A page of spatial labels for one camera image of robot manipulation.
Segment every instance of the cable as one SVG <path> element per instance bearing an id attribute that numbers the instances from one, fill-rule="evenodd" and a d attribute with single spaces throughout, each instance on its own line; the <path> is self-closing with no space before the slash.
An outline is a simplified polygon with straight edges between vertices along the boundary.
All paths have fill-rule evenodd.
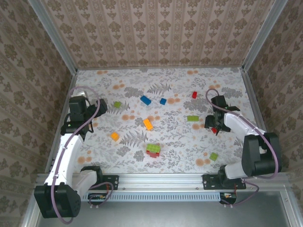
<path id="1" fill-rule="evenodd" d="M 55 169 L 55 173 L 54 173 L 54 176 L 53 176 L 53 183 L 52 183 L 52 186 L 51 186 L 51 200 L 52 200 L 52 205 L 53 205 L 53 209 L 58 217 L 58 219 L 68 225 L 72 222 L 73 218 L 71 218 L 69 221 L 65 221 L 62 216 L 60 215 L 59 213 L 59 210 L 57 208 L 57 205 L 56 205 L 56 201 L 55 201 L 55 196 L 54 196 L 54 191 L 55 191 L 55 184 L 56 184 L 56 180 L 57 180 L 57 176 L 58 176 L 58 172 L 59 172 L 59 168 L 60 168 L 60 163 L 62 161 L 62 158 L 63 158 L 63 155 L 65 153 L 65 150 L 67 149 L 67 145 L 70 143 L 71 139 L 83 128 L 85 127 L 85 125 L 89 124 L 92 119 L 94 119 L 94 117 L 97 115 L 98 111 L 99 111 L 99 108 L 100 108 L 100 98 L 99 98 L 99 95 L 95 92 L 95 90 L 91 89 L 90 87 L 87 87 L 87 86 L 77 86 L 77 87 L 74 87 L 70 90 L 69 92 L 69 96 L 71 97 L 73 91 L 75 89 L 78 89 L 78 88 L 84 88 L 84 89 L 88 89 L 90 91 L 92 91 L 94 93 L 94 95 L 96 96 L 97 100 L 98 100 L 98 105 L 97 105 L 97 109 L 95 111 L 95 113 L 91 116 L 91 118 L 89 118 L 86 122 L 84 122 L 69 138 L 68 140 L 66 141 L 63 149 L 62 149 L 62 152 L 60 154 L 60 157 L 58 159 L 58 163 L 57 163 L 57 167 Z"/>
<path id="2" fill-rule="evenodd" d="M 103 204 L 107 201 L 107 200 L 109 200 L 110 199 L 110 197 L 112 196 L 112 193 L 113 193 L 113 191 L 114 191 L 114 186 L 113 186 L 113 184 L 111 183 L 111 182 L 103 182 L 103 183 L 99 183 L 99 184 L 97 184 L 97 185 L 95 185 L 95 186 L 92 186 L 92 187 L 90 187 L 89 189 L 93 189 L 93 188 L 98 188 L 98 187 L 100 187 L 100 186 L 102 186 L 102 185 L 110 185 L 110 187 L 111 187 L 111 190 L 110 190 L 110 193 L 109 193 L 109 195 L 105 198 L 105 200 L 99 205 L 99 207 L 101 207 L 101 206 L 103 206 Z M 90 197 L 90 199 L 89 199 L 89 204 L 90 204 L 90 206 L 92 206 L 92 204 L 91 204 L 91 199 L 92 198 L 94 198 L 95 196 L 92 196 L 92 197 Z"/>
<path id="3" fill-rule="evenodd" d="M 274 161 L 275 161 L 275 171 L 274 171 L 274 173 L 273 173 L 271 176 L 258 176 L 258 178 L 262 178 L 262 179 L 273 179 L 273 178 L 278 174 L 279 163 L 278 163 L 278 158 L 277 158 L 277 156 L 276 156 L 276 153 L 275 153 L 273 147 L 271 146 L 271 144 L 269 143 L 269 141 L 264 137 L 264 135 L 263 135 L 263 134 L 262 134 L 262 133 L 261 133 L 261 132 L 252 124 L 252 123 L 250 123 L 249 120 L 247 120 L 247 119 L 246 119 L 245 117 L 243 117 L 242 115 L 237 114 L 237 113 L 235 113 L 235 112 L 233 112 L 233 111 L 230 111 L 230 110 L 221 108 L 221 107 L 219 107 L 219 106 L 213 104 L 213 103 L 208 99 L 208 97 L 207 97 L 208 92 L 210 92 L 211 90 L 215 91 L 215 92 L 219 95 L 219 92 L 218 92 L 216 89 L 214 89 L 214 88 L 210 88 L 210 89 L 207 90 L 205 97 L 206 97 L 207 102 L 208 102 L 210 105 L 212 105 L 213 107 L 215 107 L 215 108 L 217 108 L 217 109 L 219 109 L 219 110 L 222 110 L 222 111 L 224 111 L 224 112 L 227 112 L 227 113 L 230 113 L 230 114 L 233 114 L 233 115 L 239 117 L 239 118 L 242 119 L 246 124 L 248 124 L 248 126 L 251 127 L 251 128 L 252 128 L 252 129 L 253 129 L 253 130 L 254 130 L 254 131 L 255 131 L 255 132 L 264 140 L 264 142 L 266 143 L 266 145 L 267 145 L 268 148 L 270 149 L 271 154 L 272 154 L 272 156 L 273 156 L 273 158 L 274 158 Z"/>
<path id="4" fill-rule="evenodd" d="M 226 204 L 230 205 L 231 207 L 238 206 L 238 205 L 240 205 L 240 204 L 242 204 L 242 203 L 245 203 L 246 201 L 250 200 L 250 199 L 251 199 L 254 195 L 256 195 L 257 192 L 260 190 L 259 186 L 257 186 L 256 184 L 251 183 L 251 182 L 248 182 L 248 181 L 245 181 L 245 180 L 242 180 L 242 181 L 243 181 L 243 183 L 249 184 L 249 185 L 251 185 L 251 186 L 255 186 L 255 187 L 257 188 L 257 189 L 254 191 L 253 194 L 251 194 L 251 195 L 250 195 L 249 197 L 247 197 L 246 199 L 244 199 L 244 200 L 242 200 L 242 201 L 240 201 L 240 202 L 237 202 L 237 203 L 235 203 L 235 204 L 230 204 L 228 201 L 223 200 L 223 199 L 221 199 L 221 201 L 225 202 Z"/>

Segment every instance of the lego brick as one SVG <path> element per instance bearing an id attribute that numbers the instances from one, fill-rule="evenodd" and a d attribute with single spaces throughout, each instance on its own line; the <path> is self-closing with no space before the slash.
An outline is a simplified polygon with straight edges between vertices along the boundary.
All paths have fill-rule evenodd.
<path id="1" fill-rule="evenodd" d="M 120 103 L 120 102 L 115 102 L 115 103 L 114 103 L 114 107 L 115 107 L 115 108 L 119 108 L 120 106 L 121 106 L 121 103 Z"/>
<path id="2" fill-rule="evenodd" d="M 148 97 L 146 97 L 146 96 L 142 96 L 141 98 L 140 98 L 140 100 L 142 101 L 142 102 L 144 102 L 145 104 L 147 104 L 147 105 L 149 105 L 152 101 L 148 98 Z"/>
<path id="3" fill-rule="evenodd" d="M 212 128 L 212 131 L 213 131 L 214 134 L 217 133 L 217 129 L 216 128 Z"/>
<path id="4" fill-rule="evenodd" d="M 113 132 L 110 137 L 117 142 L 117 140 L 119 139 L 119 135 L 116 132 Z"/>
<path id="5" fill-rule="evenodd" d="M 147 128 L 147 130 L 152 130 L 153 126 L 152 126 L 150 120 L 145 119 L 145 120 L 143 120 L 143 123 L 144 123 L 145 127 Z"/>
<path id="6" fill-rule="evenodd" d="M 151 153 L 160 153 L 160 146 L 155 144 L 147 144 L 146 150 L 148 150 Z"/>
<path id="7" fill-rule="evenodd" d="M 151 153 L 151 152 L 149 152 L 149 151 L 146 151 L 146 153 L 147 153 L 149 156 L 154 157 L 154 158 L 156 158 L 156 157 L 159 157 L 159 156 L 160 156 L 160 154 L 159 154 L 159 153 Z"/>
<path id="8" fill-rule="evenodd" d="M 193 92 L 192 97 L 193 97 L 193 98 L 197 98 L 197 92 L 196 92 L 196 91 Z"/>
<path id="9" fill-rule="evenodd" d="M 162 98 L 162 99 L 160 100 L 160 104 L 165 105 L 165 104 L 166 104 L 166 99 L 165 99 L 165 98 Z"/>
<path id="10" fill-rule="evenodd" d="M 198 122 L 199 116 L 187 116 L 187 121 L 188 122 Z"/>
<path id="11" fill-rule="evenodd" d="M 210 160 L 215 161 L 215 160 L 217 160 L 217 158 L 218 158 L 218 154 L 216 154 L 216 153 L 211 153 L 210 154 L 210 157 L 209 157 Z"/>

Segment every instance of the red lego brick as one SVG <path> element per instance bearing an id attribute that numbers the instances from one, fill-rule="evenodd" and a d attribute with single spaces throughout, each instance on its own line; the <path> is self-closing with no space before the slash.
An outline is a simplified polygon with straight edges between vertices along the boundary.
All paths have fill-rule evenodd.
<path id="1" fill-rule="evenodd" d="M 160 156 L 160 153 L 152 153 L 152 152 L 149 152 L 148 150 L 146 151 L 146 153 L 147 153 L 149 156 L 153 157 L 153 158 L 156 158 L 156 157 L 159 157 L 159 156 Z"/>
<path id="2" fill-rule="evenodd" d="M 214 134 L 217 133 L 217 129 L 215 129 L 215 128 L 212 128 L 212 131 L 213 131 Z"/>
<path id="3" fill-rule="evenodd" d="M 197 98 L 197 92 L 196 91 L 193 92 L 193 98 Z"/>

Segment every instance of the gray floor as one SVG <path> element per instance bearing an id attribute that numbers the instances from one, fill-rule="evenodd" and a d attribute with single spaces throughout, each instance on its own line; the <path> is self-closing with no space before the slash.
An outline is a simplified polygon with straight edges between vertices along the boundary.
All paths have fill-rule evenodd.
<path id="1" fill-rule="evenodd" d="M 109 202 L 101 209 L 81 206 L 70 227 L 289 227 L 278 192 L 259 192 L 232 209 L 218 202 Z M 40 218 L 39 227 L 63 227 Z"/>

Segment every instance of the blue lego brick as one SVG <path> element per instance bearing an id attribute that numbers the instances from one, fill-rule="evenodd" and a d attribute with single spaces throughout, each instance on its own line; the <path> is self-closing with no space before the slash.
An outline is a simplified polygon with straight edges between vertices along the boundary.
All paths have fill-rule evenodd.
<path id="1" fill-rule="evenodd" d="M 165 99 L 165 98 L 162 98 L 162 99 L 160 100 L 160 104 L 165 105 L 165 104 L 166 104 L 166 99 Z"/>
<path id="2" fill-rule="evenodd" d="M 149 105 L 152 101 L 148 98 L 148 97 L 146 97 L 146 96 L 142 96 L 141 98 L 140 98 L 140 100 L 142 101 L 142 102 L 144 102 L 145 104 L 147 104 L 147 105 Z"/>

